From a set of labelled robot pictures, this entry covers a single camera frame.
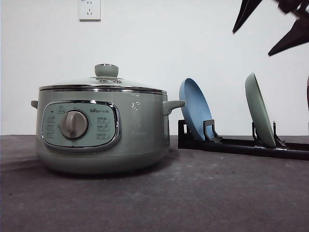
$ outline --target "glass lid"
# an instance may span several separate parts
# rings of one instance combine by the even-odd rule
[[[147,86],[138,82],[118,78],[118,67],[113,64],[96,65],[95,74],[96,74],[95,77],[74,80],[74,81],[65,81],[51,86],[42,86],[39,88],[39,91],[51,90],[51,89],[91,88],[91,89],[139,90],[139,91],[166,93],[166,91],[161,89],[156,89],[151,86]]]

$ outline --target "plate holder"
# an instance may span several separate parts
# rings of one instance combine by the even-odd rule
[[[206,127],[211,126],[214,137],[207,134]],[[228,139],[219,136],[215,131],[214,119],[203,121],[205,141],[199,142],[194,139],[185,120],[178,121],[178,148],[194,149],[214,152],[225,152],[233,154],[244,154],[261,157],[274,157],[281,159],[309,160],[309,144],[287,143],[276,134],[276,122],[273,122],[276,147],[271,148],[259,140],[255,126],[252,123],[251,140]]]

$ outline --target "control knob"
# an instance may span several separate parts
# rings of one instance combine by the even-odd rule
[[[69,139],[78,139],[88,129],[87,117],[79,111],[67,112],[60,122],[61,133]]]

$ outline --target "gray table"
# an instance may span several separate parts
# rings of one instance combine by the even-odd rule
[[[1,137],[2,232],[309,231],[309,161],[178,150],[172,136],[157,165],[87,177],[44,168],[34,140]]]

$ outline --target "wall outlet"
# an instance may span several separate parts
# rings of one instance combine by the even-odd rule
[[[79,0],[80,21],[101,21],[101,0]]]

